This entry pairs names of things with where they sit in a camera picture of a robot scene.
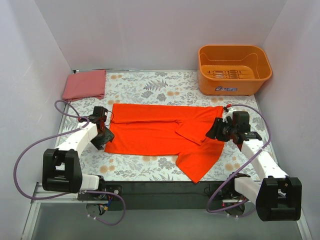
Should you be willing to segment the orange t shirt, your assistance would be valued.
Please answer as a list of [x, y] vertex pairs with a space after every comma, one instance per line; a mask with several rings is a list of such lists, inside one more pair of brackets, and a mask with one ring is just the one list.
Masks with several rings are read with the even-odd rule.
[[198, 183], [219, 160], [224, 143], [206, 136], [222, 106], [174, 106], [116, 103], [110, 131], [110, 154], [177, 156], [175, 164]]

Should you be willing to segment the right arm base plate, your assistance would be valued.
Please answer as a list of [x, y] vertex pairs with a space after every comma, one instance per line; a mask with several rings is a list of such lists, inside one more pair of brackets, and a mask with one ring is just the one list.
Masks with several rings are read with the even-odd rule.
[[230, 203], [230, 204], [237, 204], [241, 203], [246, 200], [246, 198], [236, 192], [232, 187], [230, 186], [224, 186], [213, 198], [214, 201], [221, 200], [222, 203]]

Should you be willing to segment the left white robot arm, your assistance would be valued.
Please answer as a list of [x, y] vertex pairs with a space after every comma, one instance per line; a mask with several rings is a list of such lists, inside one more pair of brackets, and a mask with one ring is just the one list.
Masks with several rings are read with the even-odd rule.
[[72, 133], [55, 149], [47, 149], [43, 154], [42, 187], [46, 191], [78, 193], [89, 191], [95, 200], [106, 196], [106, 187], [100, 183], [98, 175], [84, 174], [80, 156], [88, 144], [102, 150], [115, 135], [105, 126], [108, 110], [96, 106], [93, 113], [79, 119], [79, 130]]

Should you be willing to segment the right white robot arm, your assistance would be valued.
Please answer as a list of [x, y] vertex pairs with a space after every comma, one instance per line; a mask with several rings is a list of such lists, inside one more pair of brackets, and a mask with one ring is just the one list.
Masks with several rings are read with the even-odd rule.
[[255, 205], [258, 217], [264, 222], [298, 221], [301, 218], [302, 183], [297, 177], [290, 177], [265, 150], [268, 143], [251, 130], [250, 115], [225, 107], [225, 117], [217, 117], [206, 137], [220, 142], [232, 141], [247, 157], [247, 165], [255, 169], [260, 183], [239, 168], [232, 173], [211, 195], [206, 207], [226, 186], [227, 195], [232, 199], [240, 196]]

